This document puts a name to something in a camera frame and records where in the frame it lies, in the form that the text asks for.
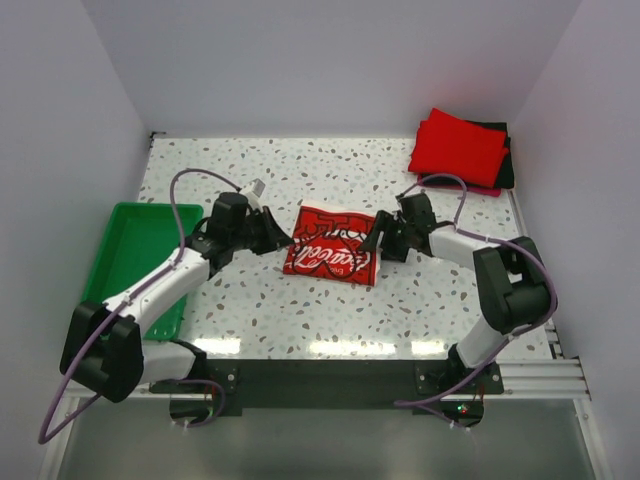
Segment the white t shirt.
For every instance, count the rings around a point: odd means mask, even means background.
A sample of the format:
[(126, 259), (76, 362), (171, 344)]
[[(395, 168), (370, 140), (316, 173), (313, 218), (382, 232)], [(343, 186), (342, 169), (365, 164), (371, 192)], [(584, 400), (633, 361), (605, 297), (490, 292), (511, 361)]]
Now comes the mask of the white t shirt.
[(373, 287), (379, 254), (360, 246), (374, 217), (343, 207), (305, 200), (301, 203), (283, 265), (287, 275), (299, 275)]

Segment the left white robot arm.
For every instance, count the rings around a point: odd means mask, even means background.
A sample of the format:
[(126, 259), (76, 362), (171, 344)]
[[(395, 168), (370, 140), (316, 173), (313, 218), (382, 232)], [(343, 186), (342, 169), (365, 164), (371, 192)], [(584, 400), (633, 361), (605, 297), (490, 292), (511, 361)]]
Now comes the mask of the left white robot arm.
[(75, 308), (60, 361), (65, 381), (113, 403), (145, 383), (173, 381), (185, 392), (200, 390), (210, 377), (205, 352), (181, 340), (149, 343), (145, 334), (176, 302), (230, 264), (236, 252), (263, 255), (292, 243), (255, 195), (221, 194), (210, 216), (158, 267), (115, 296)]

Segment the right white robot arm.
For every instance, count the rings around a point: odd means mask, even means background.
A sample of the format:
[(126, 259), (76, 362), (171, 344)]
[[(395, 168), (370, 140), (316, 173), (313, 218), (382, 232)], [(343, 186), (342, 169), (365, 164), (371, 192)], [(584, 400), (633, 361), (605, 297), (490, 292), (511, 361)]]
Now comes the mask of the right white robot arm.
[(480, 319), (447, 354), (439, 388), (469, 392), (510, 340), (544, 324), (558, 298), (552, 280), (529, 237), (483, 237), (439, 221), (425, 194), (400, 196), (395, 213), (378, 211), (358, 247), (385, 260), (404, 262), (411, 250), (453, 262), (475, 274)]

